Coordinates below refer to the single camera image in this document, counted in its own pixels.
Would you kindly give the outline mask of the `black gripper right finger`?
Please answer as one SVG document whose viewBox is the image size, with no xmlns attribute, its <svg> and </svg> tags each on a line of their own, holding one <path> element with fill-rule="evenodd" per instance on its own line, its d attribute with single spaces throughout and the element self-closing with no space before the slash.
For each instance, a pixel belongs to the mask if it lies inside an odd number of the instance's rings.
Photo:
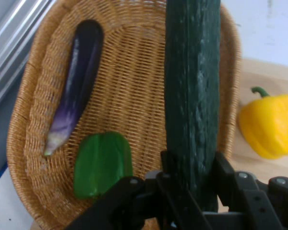
<svg viewBox="0 0 288 230">
<path fill-rule="evenodd" d="M 213 163 L 213 184 L 222 205 L 241 213 L 250 230 L 288 230 L 288 177 L 267 184 L 253 174 L 235 171 L 218 152 Z"/>
</svg>

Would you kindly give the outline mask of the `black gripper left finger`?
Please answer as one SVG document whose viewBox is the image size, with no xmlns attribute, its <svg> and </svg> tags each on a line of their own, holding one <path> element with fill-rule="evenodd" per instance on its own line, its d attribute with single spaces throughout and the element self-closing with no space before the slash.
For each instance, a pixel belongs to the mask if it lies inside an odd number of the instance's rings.
<svg viewBox="0 0 288 230">
<path fill-rule="evenodd" d="M 177 177 L 177 157 L 161 152 L 155 178 L 123 177 L 68 226 L 69 230 L 140 230 L 156 218 L 162 230 L 210 230 L 203 212 Z"/>
</svg>

